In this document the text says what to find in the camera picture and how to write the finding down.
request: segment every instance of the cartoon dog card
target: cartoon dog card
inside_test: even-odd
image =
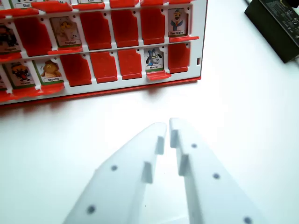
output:
[[[0,54],[20,51],[21,49],[13,30],[0,23]]]
[[[38,74],[41,84],[48,85],[54,83],[63,83],[63,78],[59,71],[57,63],[51,60],[34,60],[33,65]]]
[[[77,25],[68,16],[50,18],[50,22],[59,47],[81,45]]]
[[[2,65],[14,89],[35,86],[29,69],[20,62]]]
[[[162,71],[164,69],[163,52],[159,48],[144,49],[146,72]]]
[[[2,80],[2,77],[0,76],[0,91],[2,91],[2,90],[6,90],[6,86]]]
[[[31,3],[37,0],[9,0],[11,8],[31,8]]]
[[[103,0],[78,0],[78,3],[81,4],[81,3],[99,3],[99,2],[103,2]]]
[[[168,10],[168,36],[185,36],[187,35],[187,13],[183,8],[174,8]]]

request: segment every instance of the gripper jaw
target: gripper jaw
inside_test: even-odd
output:
[[[267,224],[215,154],[182,119],[170,119],[170,143],[184,177],[191,224]]]
[[[138,224],[146,183],[153,183],[167,125],[154,123],[94,172],[64,224]]]

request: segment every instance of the white table surface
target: white table surface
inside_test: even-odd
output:
[[[298,224],[299,63],[282,63],[245,8],[242,0],[209,1],[197,83],[1,109],[0,223],[61,224],[105,159],[146,126],[180,117],[269,223]],[[167,143],[141,223],[186,215]]]

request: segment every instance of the guess who game board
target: guess who game board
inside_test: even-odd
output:
[[[0,105],[200,80],[207,0],[0,1]]]

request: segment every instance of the black power adapter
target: black power adapter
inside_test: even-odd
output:
[[[245,14],[284,63],[299,56],[299,15],[286,0],[252,0]]]

